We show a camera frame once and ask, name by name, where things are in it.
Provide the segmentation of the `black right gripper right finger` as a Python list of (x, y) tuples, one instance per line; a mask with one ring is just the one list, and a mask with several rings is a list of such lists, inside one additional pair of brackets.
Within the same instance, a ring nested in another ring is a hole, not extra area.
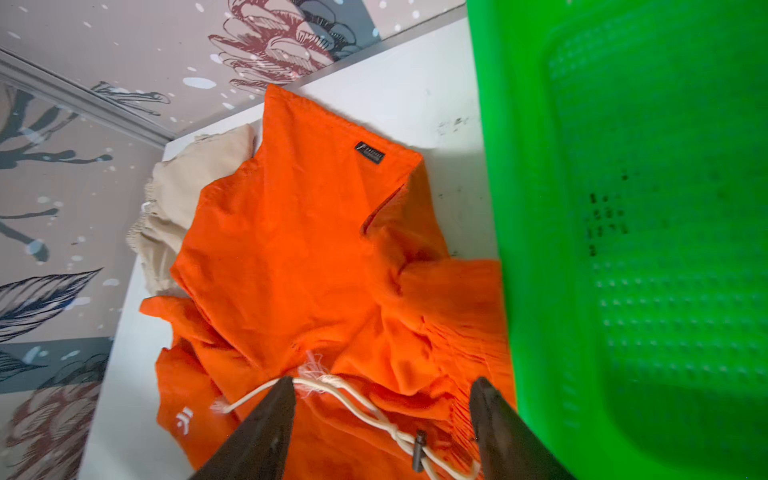
[(473, 382), (469, 407), (486, 480), (574, 479), (485, 377)]

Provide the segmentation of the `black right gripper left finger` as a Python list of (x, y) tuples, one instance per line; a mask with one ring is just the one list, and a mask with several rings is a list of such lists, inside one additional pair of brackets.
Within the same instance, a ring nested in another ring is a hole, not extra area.
[(293, 380), (283, 377), (191, 479), (281, 479), (295, 410)]

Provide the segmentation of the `orange shorts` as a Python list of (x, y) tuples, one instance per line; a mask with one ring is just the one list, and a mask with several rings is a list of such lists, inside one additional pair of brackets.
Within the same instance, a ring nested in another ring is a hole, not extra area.
[(312, 367), (461, 472), (480, 459), (473, 381), (515, 398), (500, 264), (451, 255), (421, 154), (280, 87), (254, 157), (202, 190), (171, 273), (184, 296), (141, 310), (172, 327), (157, 421), (194, 469), (266, 382)]

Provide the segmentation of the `beige shorts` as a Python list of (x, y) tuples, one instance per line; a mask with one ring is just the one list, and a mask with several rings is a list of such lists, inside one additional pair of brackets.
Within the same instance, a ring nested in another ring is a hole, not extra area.
[(141, 213), (126, 237), (150, 295), (185, 295), (173, 280), (171, 267), (192, 225), (201, 191), (233, 174), (253, 156), (255, 147), (256, 132), (246, 124), (200, 135), (175, 157), (154, 166)]

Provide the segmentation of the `green plastic basket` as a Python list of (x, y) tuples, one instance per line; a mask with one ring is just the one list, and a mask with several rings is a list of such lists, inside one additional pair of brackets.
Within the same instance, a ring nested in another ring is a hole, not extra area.
[(767, 475), (767, 5), (467, 5), (520, 416), (580, 479)]

